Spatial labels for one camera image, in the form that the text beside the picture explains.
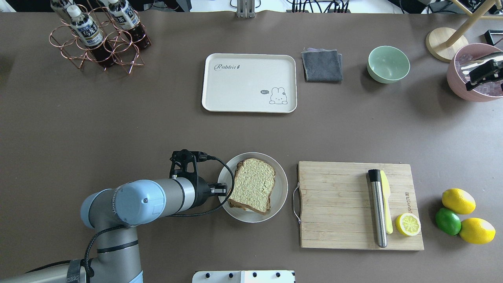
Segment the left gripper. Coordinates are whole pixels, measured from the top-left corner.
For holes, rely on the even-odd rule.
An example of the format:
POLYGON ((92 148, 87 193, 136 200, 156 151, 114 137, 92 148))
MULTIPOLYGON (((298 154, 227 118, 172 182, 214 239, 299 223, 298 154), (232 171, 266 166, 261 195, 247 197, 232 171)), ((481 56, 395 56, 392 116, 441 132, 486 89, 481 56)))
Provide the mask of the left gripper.
POLYGON ((207 183, 198 177, 195 187, 195 207, 205 204, 210 196, 227 196, 228 185, 226 183, 207 183))

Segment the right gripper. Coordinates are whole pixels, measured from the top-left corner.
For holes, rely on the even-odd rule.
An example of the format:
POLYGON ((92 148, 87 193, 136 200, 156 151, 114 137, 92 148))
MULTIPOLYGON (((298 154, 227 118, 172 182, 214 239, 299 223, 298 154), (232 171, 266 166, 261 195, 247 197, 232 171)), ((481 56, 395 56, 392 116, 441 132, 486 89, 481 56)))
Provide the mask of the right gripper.
POLYGON ((502 61, 491 59, 471 70, 469 72, 470 80, 465 84, 467 91, 473 90, 480 84, 502 80, 502 69, 502 61))

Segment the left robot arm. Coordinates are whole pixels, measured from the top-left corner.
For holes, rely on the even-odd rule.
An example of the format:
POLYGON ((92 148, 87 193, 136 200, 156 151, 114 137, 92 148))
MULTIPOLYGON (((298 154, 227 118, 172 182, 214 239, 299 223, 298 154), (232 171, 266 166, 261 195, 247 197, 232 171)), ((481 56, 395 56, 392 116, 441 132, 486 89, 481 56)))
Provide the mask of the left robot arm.
POLYGON ((3 283, 142 283, 137 226, 183 216, 210 196, 229 197, 233 186, 184 177, 137 180, 90 195, 81 219, 95 230, 82 259, 56 262, 3 283))

